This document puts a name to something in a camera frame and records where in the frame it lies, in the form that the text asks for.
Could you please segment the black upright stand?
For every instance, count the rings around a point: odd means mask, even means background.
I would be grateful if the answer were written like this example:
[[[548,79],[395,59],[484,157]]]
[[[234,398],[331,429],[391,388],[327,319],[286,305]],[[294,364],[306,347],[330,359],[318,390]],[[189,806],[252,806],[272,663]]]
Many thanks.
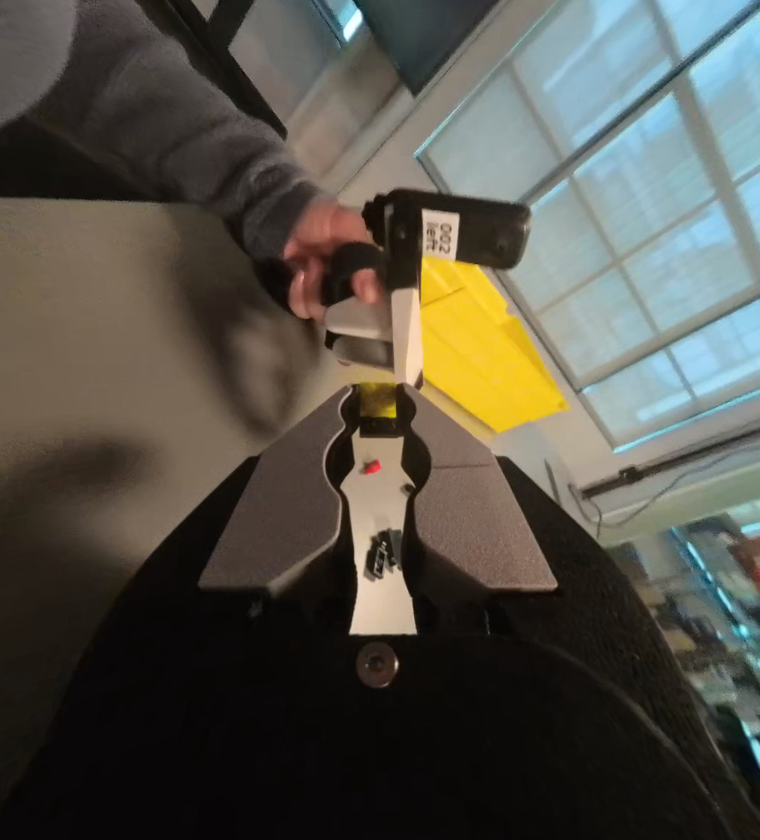
[[[755,444],[760,444],[760,425],[747,428],[747,429],[734,433],[734,436],[713,437],[713,441],[698,444],[698,445],[686,445],[681,452],[666,453],[666,457],[653,457],[653,460],[641,461],[641,465],[618,468],[617,476],[587,483],[579,492],[585,500],[593,500],[593,497],[641,483],[645,477],[670,473],[676,468],[691,468],[706,457],[737,453],[737,452],[749,449]]]

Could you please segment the person's left forearm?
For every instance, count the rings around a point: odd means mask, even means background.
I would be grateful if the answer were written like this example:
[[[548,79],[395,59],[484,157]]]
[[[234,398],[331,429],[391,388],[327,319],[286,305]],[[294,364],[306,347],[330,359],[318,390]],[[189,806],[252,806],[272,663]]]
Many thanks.
[[[0,3],[0,128],[31,109],[147,189],[220,212],[256,261],[282,257],[325,198],[137,3]]]

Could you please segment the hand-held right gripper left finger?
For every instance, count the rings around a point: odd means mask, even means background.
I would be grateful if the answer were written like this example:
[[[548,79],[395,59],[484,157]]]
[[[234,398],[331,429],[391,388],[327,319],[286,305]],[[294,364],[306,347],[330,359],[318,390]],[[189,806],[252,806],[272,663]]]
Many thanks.
[[[354,596],[354,528],[339,485],[354,469],[355,384],[264,449],[211,552],[200,590]]]

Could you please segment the yellow plastic bin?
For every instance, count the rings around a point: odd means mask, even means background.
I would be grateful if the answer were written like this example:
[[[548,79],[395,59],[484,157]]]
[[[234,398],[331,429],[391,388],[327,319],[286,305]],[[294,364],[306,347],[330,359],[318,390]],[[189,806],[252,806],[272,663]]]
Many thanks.
[[[419,261],[423,372],[494,433],[568,410],[524,323],[470,262]]]

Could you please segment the dark wall screen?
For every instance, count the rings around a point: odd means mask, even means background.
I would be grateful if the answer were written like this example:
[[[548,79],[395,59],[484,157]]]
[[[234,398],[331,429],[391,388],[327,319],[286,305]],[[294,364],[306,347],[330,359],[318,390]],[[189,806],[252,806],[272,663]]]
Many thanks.
[[[419,96],[496,0],[355,0],[355,7],[405,87]]]

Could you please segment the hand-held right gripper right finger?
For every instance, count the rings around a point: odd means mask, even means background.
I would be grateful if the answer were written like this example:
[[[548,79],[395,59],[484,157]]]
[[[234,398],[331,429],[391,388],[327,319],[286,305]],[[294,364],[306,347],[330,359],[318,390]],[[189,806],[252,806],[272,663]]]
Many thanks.
[[[406,500],[402,569],[410,596],[552,593],[549,562],[494,457],[416,388],[395,388]]]

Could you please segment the person's left hand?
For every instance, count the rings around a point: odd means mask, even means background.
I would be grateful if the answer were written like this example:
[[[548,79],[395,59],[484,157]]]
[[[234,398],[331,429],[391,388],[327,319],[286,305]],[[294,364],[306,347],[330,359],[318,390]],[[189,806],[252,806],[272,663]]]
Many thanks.
[[[325,320],[322,279],[331,253],[351,242],[375,243],[355,210],[335,198],[317,198],[304,210],[282,253],[292,269],[286,303],[294,315]]]

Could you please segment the large paned window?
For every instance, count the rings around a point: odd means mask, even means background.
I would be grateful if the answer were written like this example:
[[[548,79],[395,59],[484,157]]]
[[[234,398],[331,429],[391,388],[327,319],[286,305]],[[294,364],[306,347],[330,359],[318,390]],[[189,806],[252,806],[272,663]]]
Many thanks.
[[[504,282],[613,449],[760,395],[760,3],[555,3],[416,160],[531,204]]]

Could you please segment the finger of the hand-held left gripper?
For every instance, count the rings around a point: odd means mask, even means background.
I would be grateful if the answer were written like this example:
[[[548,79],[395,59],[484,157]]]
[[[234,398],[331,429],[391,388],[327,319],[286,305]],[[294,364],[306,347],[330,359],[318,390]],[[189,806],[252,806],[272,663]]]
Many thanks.
[[[393,330],[393,374],[395,383],[423,388],[423,327],[419,327],[419,290],[399,286],[391,293],[391,330]]]

